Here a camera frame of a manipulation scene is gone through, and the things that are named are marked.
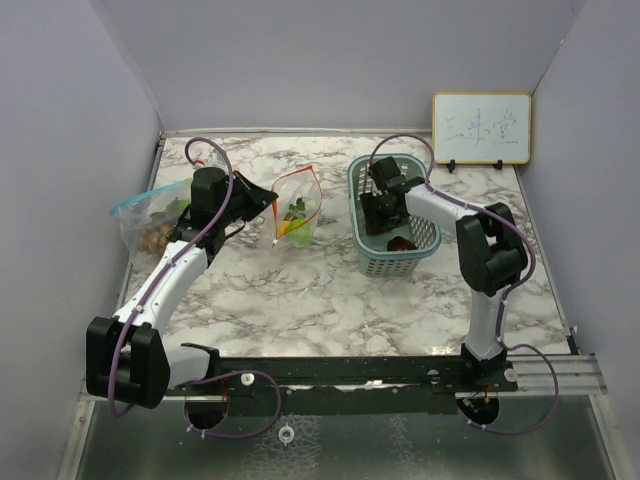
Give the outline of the clear orange-zipper bag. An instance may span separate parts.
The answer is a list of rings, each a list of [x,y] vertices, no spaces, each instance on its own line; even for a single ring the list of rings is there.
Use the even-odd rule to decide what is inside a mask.
[[[272,205],[272,245],[309,245],[323,202],[314,168],[308,165],[282,175],[273,182],[271,191],[278,196]]]

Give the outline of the dark red apple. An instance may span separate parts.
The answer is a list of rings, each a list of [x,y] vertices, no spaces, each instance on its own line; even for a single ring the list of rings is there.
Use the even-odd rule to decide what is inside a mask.
[[[396,236],[389,240],[386,248],[389,252],[414,251],[417,249],[416,245],[412,241],[400,236]]]

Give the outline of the green round fruit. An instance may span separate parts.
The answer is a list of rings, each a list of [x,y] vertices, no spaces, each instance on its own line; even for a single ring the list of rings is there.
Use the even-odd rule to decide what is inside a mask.
[[[311,222],[294,219],[288,225],[287,237],[296,245],[307,245],[311,242],[313,227]]]

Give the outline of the green ring toy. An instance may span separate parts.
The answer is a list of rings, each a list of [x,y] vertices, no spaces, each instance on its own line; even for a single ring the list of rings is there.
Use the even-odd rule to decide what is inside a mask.
[[[188,199],[174,198],[164,207],[163,210],[151,213],[150,218],[153,221],[160,221],[165,218],[179,217],[189,204],[190,201]]]

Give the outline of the clear blue-zipper bag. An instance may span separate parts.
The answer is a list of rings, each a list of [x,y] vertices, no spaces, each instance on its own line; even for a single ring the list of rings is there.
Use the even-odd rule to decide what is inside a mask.
[[[121,238],[129,252],[129,259],[136,270],[151,271],[155,268],[161,255],[149,255],[137,250],[139,241],[138,231],[149,226],[169,224],[173,229],[178,223],[179,217],[165,218],[153,221],[150,214],[164,207],[174,198],[188,199],[190,201],[191,180],[184,179],[169,185],[149,190],[130,199],[124,200],[110,210],[110,215],[119,225]]]

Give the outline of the brown longan bunch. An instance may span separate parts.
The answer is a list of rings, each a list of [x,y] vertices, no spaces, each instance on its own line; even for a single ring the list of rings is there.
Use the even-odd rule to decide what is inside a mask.
[[[161,255],[172,230],[173,228],[166,223],[140,229],[137,250],[149,255]]]

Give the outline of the yellow lemon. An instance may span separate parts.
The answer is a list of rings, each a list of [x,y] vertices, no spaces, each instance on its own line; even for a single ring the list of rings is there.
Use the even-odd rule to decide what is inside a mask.
[[[290,221],[289,220],[283,220],[278,228],[277,231],[277,237],[280,238],[284,235],[287,234],[288,229],[289,229],[289,225],[290,225]]]

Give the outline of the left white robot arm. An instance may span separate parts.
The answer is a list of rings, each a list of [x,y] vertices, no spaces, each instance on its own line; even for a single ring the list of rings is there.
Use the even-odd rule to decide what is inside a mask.
[[[182,384],[202,395],[218,388],[221,371],[212,363],[212,351],[197,346],[166,349],[162,336],[192,284],[229,238],[227,228],[247,224],[277,198],[237,171],[205,167],[194,173],[190,202],[153,272],[116,313],[94,318],[87,328],[89,394],[152,409],[167,390]]]

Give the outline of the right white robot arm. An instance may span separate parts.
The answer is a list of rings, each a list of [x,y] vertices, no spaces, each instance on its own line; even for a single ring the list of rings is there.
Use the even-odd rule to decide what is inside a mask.
[[[507,205],[481,206],[447,195],[426,175],[407,177],[392,156],[371,158],[368,174],[376,190],[360,195],[367,235],[386,235],[412,217],[455,235],[460,272],[472,291],[459,378],[467,389],[483,390],[507,367],[506,301],[535,269],[530,242]]]

